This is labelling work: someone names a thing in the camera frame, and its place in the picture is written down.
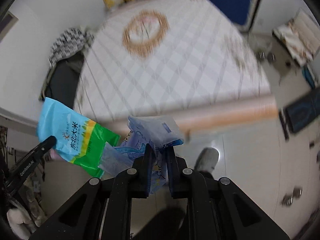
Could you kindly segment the blue green rice bag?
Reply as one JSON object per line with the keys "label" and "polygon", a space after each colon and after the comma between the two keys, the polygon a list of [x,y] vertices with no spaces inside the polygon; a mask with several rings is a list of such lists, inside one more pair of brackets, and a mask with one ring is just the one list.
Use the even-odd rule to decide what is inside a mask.
{"label": "blue green rice bag", "polygon": [[54,150],[65,161],[82,167],[90,176],[100,178],[100,158],[106,143],[116,146],[120,135],[75,112],[54,99],[46,98],[37,126],[43,142],[56,137]]}

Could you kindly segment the blue plastic bag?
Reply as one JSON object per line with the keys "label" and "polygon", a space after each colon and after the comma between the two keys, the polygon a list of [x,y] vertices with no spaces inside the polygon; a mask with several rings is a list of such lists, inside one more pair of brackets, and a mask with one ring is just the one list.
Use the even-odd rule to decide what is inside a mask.
{"label": "blue plastic bag", "polygon": [[130,132],[118,147],[108,142],[105,144],[99,168],[115,177],[120,172],[131,168],[138,157],[142,157],[146,146],[150,145],[155,153],[151,172],[151,194],[159,190],[167,182],[167,164],[160,150],[179,146],[184,143],[184,135],[170,116],[128,117]]}

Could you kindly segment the grey shoe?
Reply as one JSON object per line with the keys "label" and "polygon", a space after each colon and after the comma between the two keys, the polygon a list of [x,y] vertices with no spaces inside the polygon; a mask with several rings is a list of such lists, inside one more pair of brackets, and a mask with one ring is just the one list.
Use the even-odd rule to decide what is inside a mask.
{"label": "grey shoe", "polygon": [[194,170],[212,173],[219,161],[219,152],[216,148],[204,148],[198,156]]}

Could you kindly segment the dark grey suitcase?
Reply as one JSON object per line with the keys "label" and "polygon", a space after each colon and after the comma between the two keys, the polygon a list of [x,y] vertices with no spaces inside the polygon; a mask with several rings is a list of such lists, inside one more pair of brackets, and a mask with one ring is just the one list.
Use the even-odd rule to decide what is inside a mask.
{"label": "dark grey suitcase", "polygon": [[60,60],[48,71],[39,100],[44,101],[49,97],[73,108],[84,60],[84,55],[80,51],[67,59]]}

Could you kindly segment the dark blue patterned box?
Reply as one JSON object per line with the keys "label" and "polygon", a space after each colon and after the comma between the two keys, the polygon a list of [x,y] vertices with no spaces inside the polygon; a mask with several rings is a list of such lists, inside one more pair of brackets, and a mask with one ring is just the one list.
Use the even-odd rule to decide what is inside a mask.
{"label": "dark blue patterned box", "polygon": [[289,131],[297,134],[319,116],[319,87],[284,108]]}

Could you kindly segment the checkered black white cloth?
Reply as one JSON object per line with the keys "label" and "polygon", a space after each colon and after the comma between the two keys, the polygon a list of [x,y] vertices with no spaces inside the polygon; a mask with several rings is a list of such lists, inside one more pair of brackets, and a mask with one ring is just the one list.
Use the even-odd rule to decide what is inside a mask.
{"label": "checkered black white cloth", "polygon": [[94,35],[80,28],[68,28],[54,41],[48,56],[50,68],[54,68],[61,61],[74,56],[76,53],[89,47]]}

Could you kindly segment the patterned mattress bed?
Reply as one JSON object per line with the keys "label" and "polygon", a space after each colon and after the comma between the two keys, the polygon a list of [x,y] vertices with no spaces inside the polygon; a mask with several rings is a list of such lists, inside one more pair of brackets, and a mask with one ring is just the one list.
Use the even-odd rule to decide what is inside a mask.
{"label": "patterned mattress bed", "polygon": [[208,0],[112,11],[85,56],[73,108],[120,134],[129,116],[171,116],[188,133],[278,115],[247,40]]}

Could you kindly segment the beige folding chair with cloth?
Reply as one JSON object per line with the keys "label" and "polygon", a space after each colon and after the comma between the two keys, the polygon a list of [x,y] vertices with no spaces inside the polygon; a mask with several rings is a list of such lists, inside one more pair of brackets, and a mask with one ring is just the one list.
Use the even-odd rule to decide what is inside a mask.
{"label": "beige folding chair with cloth", "polygon": [[302,9],[289,22],[274,28],[272,34],[300,67],[313,61],[319,52],[319,26]]}

